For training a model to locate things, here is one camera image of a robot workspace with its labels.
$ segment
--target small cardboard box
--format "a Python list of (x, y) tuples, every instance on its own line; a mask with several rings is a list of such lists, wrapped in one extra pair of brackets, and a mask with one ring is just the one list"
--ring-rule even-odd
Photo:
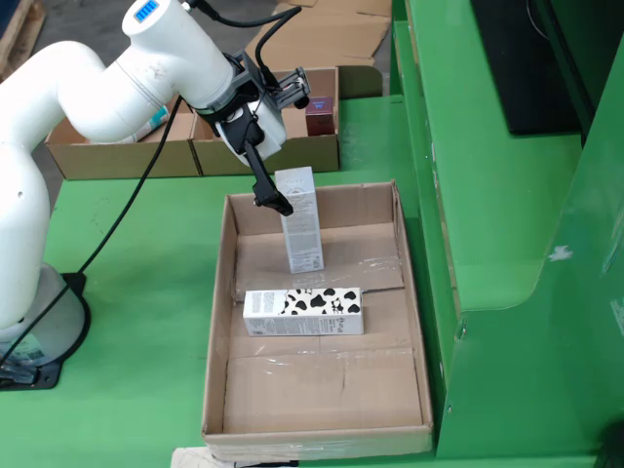
[(335, 132), (333, 98), (312, 97), (305, 108), (305, 122), (310, 137), (333, 134)]
[[(202, 434), (228, 461), (432, 449), (410, 249), (394, 183), (317, 191), (324, 271), (291, 275), (279, 215), (226, 198)], [(246, 291), (361, 288), (364, 334), (250, 337)]]
[[(170, 111), (175, 101), (169, 102)], [(179, 108), (167, 144), (150, 177), (186, 177), (200, 174), (190, 146), (193, 112), (185, 102)], [(165, 126), (137, 143), (93, 144), (64, 119), (46, 138), (46, 146), (66, 179), (138, 178), (154, 156)]]
[[(288, 107), (282, 112), (288, 140), (282, 151), (265, 161), (269, 173), (282, 169), (310, 166), (315, 173), (338, 171), (338, 101), (341, 98), (381, 96), (381, 75), (368, 66), (332, 67), (306, 70), (312, 98), (332, 98), (334, 132), (309, 136), (305, 110)], [(276, 73), (278, 78), (285, 73)], [(204, 176), (252, 174), (225, 143), (215, 136), (210, 125), (196, 114), (191, 136), (195, 156)]]
[(312, 168), (277, 171), (275, 185), (294, 210), (290, 216), (282, 216), (291, 273), (322, 270), (325, 263)]

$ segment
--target white box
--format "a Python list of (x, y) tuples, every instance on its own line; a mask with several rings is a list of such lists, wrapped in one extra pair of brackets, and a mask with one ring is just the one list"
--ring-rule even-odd
[(290, 216), (282, 216), (291, 273), (323, 270), (321, 227), (312, 168), (276, 171), (275, 182), (294, 209)]
[(363, 334), (359, 288), (247, 291), (243, 318), (250, 336)]

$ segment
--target wooden pallet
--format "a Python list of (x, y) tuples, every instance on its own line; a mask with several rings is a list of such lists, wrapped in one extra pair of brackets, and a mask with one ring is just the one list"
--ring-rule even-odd
[(30, 58), (45, 18), (46, 9), (42, 0), (19, 2), (0, 39), (0, 82)]

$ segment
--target cow print carton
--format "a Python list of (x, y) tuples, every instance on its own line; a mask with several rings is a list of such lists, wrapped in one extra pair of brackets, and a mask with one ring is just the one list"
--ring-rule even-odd
[(243, 318), (250, 336), (363, 334), (362, 291), (248, 291)]

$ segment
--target white cable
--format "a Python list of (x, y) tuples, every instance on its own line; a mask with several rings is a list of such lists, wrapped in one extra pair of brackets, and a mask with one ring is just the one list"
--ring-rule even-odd
[(530, 23), (533, 25), (533, 29), (537, 31), (537, 34), (539, 34), (540, 36), (542, 36), (544, 39), (548, 41), (549, 40), (548, 36), (544, 34), (539, 27), (537, 27), (537, 24), (533, 20), (533, 15), (530, 12), (530, 0), (526, 0), (526, 14), (528, 15), (528, 19), (530, 20)]

